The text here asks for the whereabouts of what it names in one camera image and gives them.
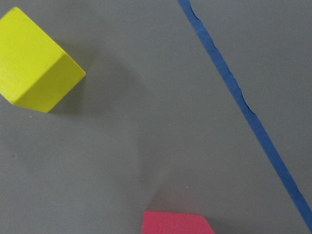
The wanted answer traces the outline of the red cube block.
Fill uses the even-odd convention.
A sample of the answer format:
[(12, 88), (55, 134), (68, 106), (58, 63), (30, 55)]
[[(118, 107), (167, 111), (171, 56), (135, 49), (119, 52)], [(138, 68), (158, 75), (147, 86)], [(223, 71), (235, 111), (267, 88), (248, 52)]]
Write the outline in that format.
[(205, 217), (194, 214), (145, 211), (143, 234), (213, 234)]

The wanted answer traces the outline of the yellow cube block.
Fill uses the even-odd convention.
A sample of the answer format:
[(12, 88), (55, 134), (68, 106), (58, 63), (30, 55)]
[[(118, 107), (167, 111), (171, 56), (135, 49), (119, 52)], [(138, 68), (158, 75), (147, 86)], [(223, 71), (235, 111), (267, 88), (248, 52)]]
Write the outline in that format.
[(11, 104), (51, 111), (85, 71), (18, 7), (0, 20), (0, 94)]

